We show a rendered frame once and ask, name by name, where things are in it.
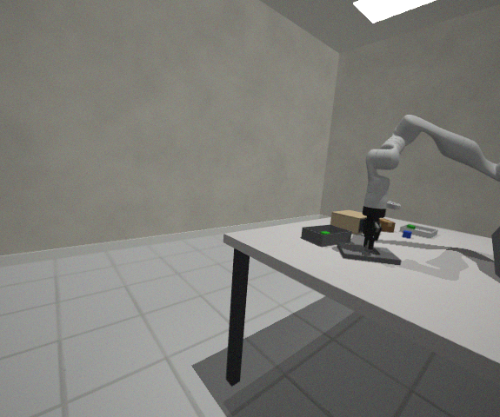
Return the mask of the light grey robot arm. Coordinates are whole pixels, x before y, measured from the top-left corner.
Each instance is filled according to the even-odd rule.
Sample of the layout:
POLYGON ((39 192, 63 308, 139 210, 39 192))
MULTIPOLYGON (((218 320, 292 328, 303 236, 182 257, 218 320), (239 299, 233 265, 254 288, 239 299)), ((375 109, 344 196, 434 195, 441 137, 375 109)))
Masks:
POLYGON ((377 169, 394 169, 399 164, 399 154, 422 132, 432 137, 442 155, 476 169, 500 182, 500 163, 495 164, 483 156, 478 144, 425 121, 406 115, 395 128, 392 136, 380 149, 372 149, 366 156, 368 185, 364 206, 374 209, 397 209, 401 205, 388 201, 390 179, 377 173, 377 169), (403 138, 403 139, 402 139, 403 138), (404 140, 404 142, 403 142, 404 140))

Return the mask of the brown cardboard box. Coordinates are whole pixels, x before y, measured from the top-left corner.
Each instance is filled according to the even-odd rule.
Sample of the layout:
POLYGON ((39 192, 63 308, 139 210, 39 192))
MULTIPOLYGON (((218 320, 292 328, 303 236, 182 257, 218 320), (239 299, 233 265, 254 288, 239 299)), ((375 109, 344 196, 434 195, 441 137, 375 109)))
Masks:
POLYGON ((382 231, 383 232, 392 232, 394 233, 394 229, 395 229, 395 222, 392 222, 392 221, 389 221, 385 218, 380 218, 379 219, 379 222, 380 222, 380 227, 382 227, 382 231))

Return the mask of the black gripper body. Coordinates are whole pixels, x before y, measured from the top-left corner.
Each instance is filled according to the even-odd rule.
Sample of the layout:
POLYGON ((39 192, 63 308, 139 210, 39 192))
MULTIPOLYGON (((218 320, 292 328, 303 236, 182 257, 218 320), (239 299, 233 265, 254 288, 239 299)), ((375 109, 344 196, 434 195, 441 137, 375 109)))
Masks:
POLYGON ((386 209, 368 208, 363 206, 363 215, 366 215, 366 220, 370 222, 370 231, 372 231, 375 222, 379 225, 379 218, 385 217, 386 209))

